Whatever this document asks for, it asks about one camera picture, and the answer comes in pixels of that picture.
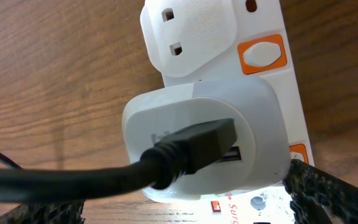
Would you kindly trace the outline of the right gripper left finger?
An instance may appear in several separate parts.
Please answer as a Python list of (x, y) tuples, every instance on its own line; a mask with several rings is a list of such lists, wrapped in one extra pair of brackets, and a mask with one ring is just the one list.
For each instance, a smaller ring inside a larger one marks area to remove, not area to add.
[(0, 224), (84, 224), (85, 201), (20, 204), (0, 216)]

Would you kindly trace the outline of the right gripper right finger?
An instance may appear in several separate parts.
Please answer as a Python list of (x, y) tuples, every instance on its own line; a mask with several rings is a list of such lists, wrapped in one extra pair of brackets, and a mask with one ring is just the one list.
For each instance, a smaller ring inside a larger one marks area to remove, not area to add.
[(358, 187), (299, 159), (291, 160), (283, 185), (297, 223), (331, 223), (332, 214), (358, 224)]

